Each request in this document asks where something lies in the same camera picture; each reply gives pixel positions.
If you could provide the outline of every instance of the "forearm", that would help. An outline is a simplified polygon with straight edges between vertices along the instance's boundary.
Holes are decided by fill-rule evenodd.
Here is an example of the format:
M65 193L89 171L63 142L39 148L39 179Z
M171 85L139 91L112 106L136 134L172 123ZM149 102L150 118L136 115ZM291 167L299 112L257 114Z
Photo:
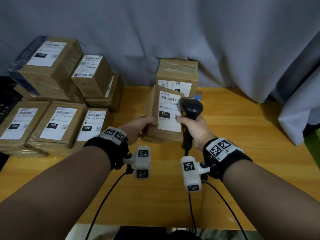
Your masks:
M264 239L320 239L320 203L280 177L241 160L223 183Z
M95 146L58 162L0 203L0 239L64 239L109 172Z

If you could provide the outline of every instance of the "black wrist strap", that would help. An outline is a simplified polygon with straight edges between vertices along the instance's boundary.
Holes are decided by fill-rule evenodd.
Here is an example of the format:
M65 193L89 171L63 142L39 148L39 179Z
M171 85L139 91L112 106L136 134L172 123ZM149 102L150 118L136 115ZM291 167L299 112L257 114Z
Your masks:
M83 147L95 146L105 151L108 155L111 170L112 169L121 169L123 164L123 158L127 158L129 155L129 148L127 143L127 137L123 139L120 145L116 145L110 140L103 139L101 137L93 137L89 139Z
M222 161L218 161L209 151L206 149L213 141L217 140L213 139L208 141L203 147L203 158L207 165L210 166L210 172L207 173L210 177L214 179L220 179L222 181L223 174L225 171L235 162L240 160L249 160L252 161L250 157L248 157L245 153L240 150L235 150L228 154Z

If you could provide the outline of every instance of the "black cable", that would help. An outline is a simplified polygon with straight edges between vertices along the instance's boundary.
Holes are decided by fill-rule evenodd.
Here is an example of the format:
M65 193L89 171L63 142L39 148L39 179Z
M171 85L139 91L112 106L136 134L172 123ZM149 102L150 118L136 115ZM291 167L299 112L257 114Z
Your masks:
M94 226L94 222L96 221L97 216L98 216L98 214L99 214L99 212L100 212L100 210L101 210L104 202L106 201L106 199L108 198L108 196L110 195L111 191L112 191L113 188L116 186L116 184L117 184L117 183L120 181L120 179L121 179L123 176L125 176L126 174L127 174L127 172L123 173L123 174L118 178L118 180L114 183L114 185L111 187L111 189L109 190L109 192L106 194L106 197L105 197L105 198L103 199L103 201L101 202L101 205L99 206L99 208L98 208L98 210L97 210L97 213L96 213L96 215L94 216L94 219L93 219L93 221L92 221L92 223L91 223L91 226L90 226L90 228L89 228L89 231L88 231L88 233L87 233L87 236L86 236L85 240L88 240L89 235L90 235L90 232L91 232L91 230L92 230L92 227Z
M190 196L190 193L188 193L188 194L189 194L189 205L190 205L191 218L192 218L193 228L195 231L194 234L197 234L196 222L195 222L195 219L193 217L193 212L192 212L191 196Z
M219 196L222 198L222 200L225 202L226 206L229 208L229 210L231 211L233 217L234 217L235 220L237 221L237 223L238 223L238 225L239 225L239 227L240 227L240 229L241 229L241 231L242 231L242 234L244 235L245 240L248 240L248 238L247 238L247 236L246 236L246 234L245 234L245 231L243 230L242 226L240 225L240 222L238 221L236 215L233 213L233 211L231 210L230 206L228 205L228 203L226 202L226 200L222 197L222 195L219 193L219 191L218 191L212 184L210 184L210 183L207 182L207 181L201 181L201 183L202 183L202 184L210 185L210 186L218 193L218 195L219 195Z

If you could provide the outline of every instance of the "gray backdrop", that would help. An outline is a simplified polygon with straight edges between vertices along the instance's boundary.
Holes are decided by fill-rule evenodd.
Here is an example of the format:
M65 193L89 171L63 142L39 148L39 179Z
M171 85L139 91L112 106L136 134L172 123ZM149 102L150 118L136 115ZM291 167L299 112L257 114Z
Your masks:
M153 85L159 58L199 61L199 86L285 104L292 142L320 122L320 0L1 0L0 75L36 36L77 38L126 85Z

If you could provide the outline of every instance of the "wooden table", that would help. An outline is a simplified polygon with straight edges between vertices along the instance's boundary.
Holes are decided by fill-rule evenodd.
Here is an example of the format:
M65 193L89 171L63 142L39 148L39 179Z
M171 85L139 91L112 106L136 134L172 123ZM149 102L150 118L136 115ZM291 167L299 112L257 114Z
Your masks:
M150 87L126 87L120 112L115 114L117 127L144 114ZM278 102L257 104L239 89L199 88L203 91L202 115L218 136L230 139L255 163L282 177L320 200L320 172L306 146L294 146L283 133L277 117ZM188 194L185 192L180 159L180 143L145 143L151 147L151 178L137 180L126 175L110 194L97 218L97 224L135 226L192 226ZM142 145L139 140L130 151ZM199 162L202 154L192 149L190 155ZM0 201L30 181L62 157L11 157L0 173ZM91 223L98 206L116 179L124 172L113 170L79 223ZM209 179L234 210L244 229L254 227L219 180ZM238 225L221 198L204 186L192 193L192 206L198 228L238 229Z

